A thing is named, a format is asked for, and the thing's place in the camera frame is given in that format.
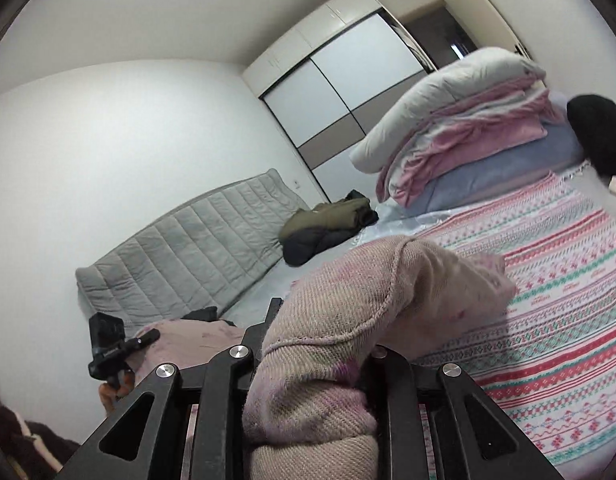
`stack of folded bedding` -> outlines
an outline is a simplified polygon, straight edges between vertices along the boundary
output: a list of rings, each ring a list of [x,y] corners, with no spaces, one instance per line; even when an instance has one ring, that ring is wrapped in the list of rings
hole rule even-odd
[[[420,204],[418,213],[432,210],[431,199],[442,175],[546,140],[550,124],[565,124],[549,91],[536,84],[545,76],[539,65],[517,54],[496,47],[480,49],[406,92],[357,145],[352,163],[364,173],[379,173],[380,202],[392,197],[404,208]],[[564,136],[574,138],[569,129],[556,131],[551,142]],[[510,164],[518,155],[533,156],[533,152],[528,148],[508,154],[508,159],[490,161],[483,171],[496,170],[499,164],[518,169],[520,164]],[[440,207],[455,205],[459,204],[446,200]]]

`ceiling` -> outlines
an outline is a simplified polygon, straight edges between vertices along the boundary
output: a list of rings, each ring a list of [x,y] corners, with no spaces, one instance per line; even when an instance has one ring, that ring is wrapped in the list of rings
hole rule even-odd
[[[132,59],[249,64],[326,0],[31,0],[0,43],[0,93]]]

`gray bedding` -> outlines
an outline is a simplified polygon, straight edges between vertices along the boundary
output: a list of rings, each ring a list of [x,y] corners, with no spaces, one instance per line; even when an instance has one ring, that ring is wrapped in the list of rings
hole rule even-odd
[[[281,259],[278,232],[299,208],[308,207],[269,170],[182,204],[77,269],[76,282],[128,334],[204,306],[222,314]]]

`patterned bedspread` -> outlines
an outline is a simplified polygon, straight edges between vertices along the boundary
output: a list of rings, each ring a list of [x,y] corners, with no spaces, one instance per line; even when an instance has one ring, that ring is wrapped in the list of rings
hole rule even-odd
[[[550,175],[422,236],[504,254],[519,292],[504,319],[419,364],[460,364],[562,474],[584,457],[567,478],[603,469],[595,451],[616,441],[616,222]]]

